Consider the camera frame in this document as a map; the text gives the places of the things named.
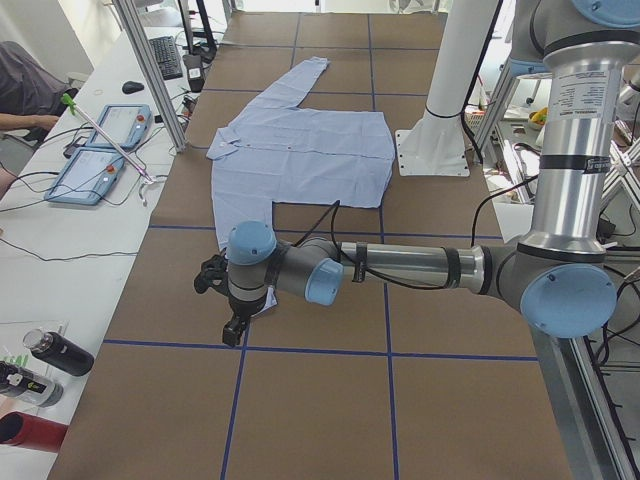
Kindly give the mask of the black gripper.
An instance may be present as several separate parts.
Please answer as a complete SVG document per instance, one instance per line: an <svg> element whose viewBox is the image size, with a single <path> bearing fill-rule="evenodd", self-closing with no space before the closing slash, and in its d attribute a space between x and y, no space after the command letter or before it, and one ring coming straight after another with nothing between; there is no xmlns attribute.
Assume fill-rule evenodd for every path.
<svg viewBox="0 0 640 480"><path fill-rule="evenodd" d="M241 300L234 296L229 297L229 305L232 310L232 322L228 322L222 331L222 342L229 347L236 347L244 338L250 318L260 313L266 304L266 295L253 300Z"/></svg>

